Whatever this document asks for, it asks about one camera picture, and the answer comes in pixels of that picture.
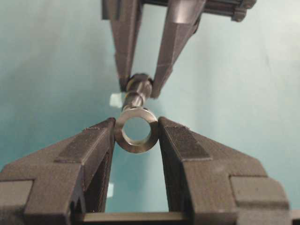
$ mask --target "ring hole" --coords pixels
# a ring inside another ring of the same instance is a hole
[[[123,131],[131,140],[138,142],[148,137],[150,125],[144,119],[134,117],[126,121]]]

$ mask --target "teal background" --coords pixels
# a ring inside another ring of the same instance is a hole
[[[203,15],[147,107],[258,158],[300,208],[300,1],[259,0],[242,23]],[[153,75],[166,8],[146,5],[133,73]],[[114,45],[98,0],[0,4],[0,168],[120,109]],[[128,125],[140,134],[142,126]],[[157,144],[115,147],[107,211],[167,211]]]

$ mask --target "metal shaft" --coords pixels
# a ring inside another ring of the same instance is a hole
[[[142,107],[152,92],[149,76],[147,74],[135,74],[128,82],[126,91],[127,94],[122,109]]]
[[[158,141],[158,120],[152,112],[142,107],[151,92],[152,81],[146,74],[135,74],[127,84],[123,111],[115,123],[115,140],[128,152],[146,152]],[[142,140],[133,140],[123,131],[125,123],[135,117],[144,119],[150,126],[150,133]]]

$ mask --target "metal washer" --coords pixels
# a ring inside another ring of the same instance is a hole
[[[139,117],[144,119],[150,125],[150,133],[142,140],[132,140],[123,131],[123,127],[127,120]],[[143,107],[132,107],[122,112],[121,116],[116,120],[114,136],[116,142],[124,150],[131,153],[143,153],[151,149],[158,141],[158,120],[155,115]]]

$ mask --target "gripper jaw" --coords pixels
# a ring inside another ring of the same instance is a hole
[[[103,18],[109,19],[115,44],[120,89],[126,91],[142,20],[140,0],[103,0]]]
[[[179,54],[197,31],[202,13],[229,16],[241,22],[255,3],[256,0],[103,0],[102,16],[111,22],[121,91],[126,90],[131,76],[144,4],[168,8],[151,94],[158,98]]]
[[[104,211],[114,122],[6,165],[0,173],[1,224],[70,225],[73,212]]]
[[[290,225],[281,185],[246,154],[159,118],[159,143],[170,211],[192,224]]]

